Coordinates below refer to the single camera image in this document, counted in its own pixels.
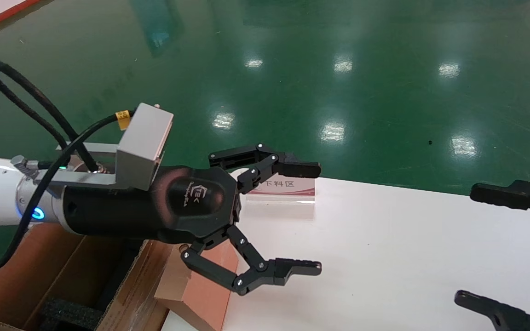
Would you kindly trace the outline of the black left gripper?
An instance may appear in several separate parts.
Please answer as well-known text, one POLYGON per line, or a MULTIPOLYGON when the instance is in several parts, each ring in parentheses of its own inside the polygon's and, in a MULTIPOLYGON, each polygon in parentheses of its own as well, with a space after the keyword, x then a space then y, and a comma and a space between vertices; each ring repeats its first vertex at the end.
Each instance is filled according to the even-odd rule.
POLYGON ((322 172, 316 162, 298 160, 264 144, 225 149, 209 155, 212 168, 160 167, 149 190, 67 186, 63 193, 65 230, 133 240, 192 244, 181 253, 190 270, 244 296, 261 285, 284 286, 293 275, 318 276, 318 261, 265 260, 233 225, 240 193, 314 195, 322 172), (225 170, 244 169, 237 182, 225 170), (236 273, 201 253, 206 244, 228 239, 249 268, 236 273))

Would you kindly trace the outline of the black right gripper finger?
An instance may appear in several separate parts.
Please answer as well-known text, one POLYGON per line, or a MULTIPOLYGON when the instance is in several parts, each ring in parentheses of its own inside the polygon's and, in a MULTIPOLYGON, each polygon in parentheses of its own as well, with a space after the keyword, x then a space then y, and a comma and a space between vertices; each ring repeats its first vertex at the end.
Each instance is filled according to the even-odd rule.
POLYGON ((530 331, 530 314, 519 308, 468 291, 457 291, 454 302, 490 319, 496 331, 530 331))
POLYGON ((489 205, 509 209, 530 209, 530 182, 516 180, 507 187, 476 183, 472 186, 470 199, 489 205))

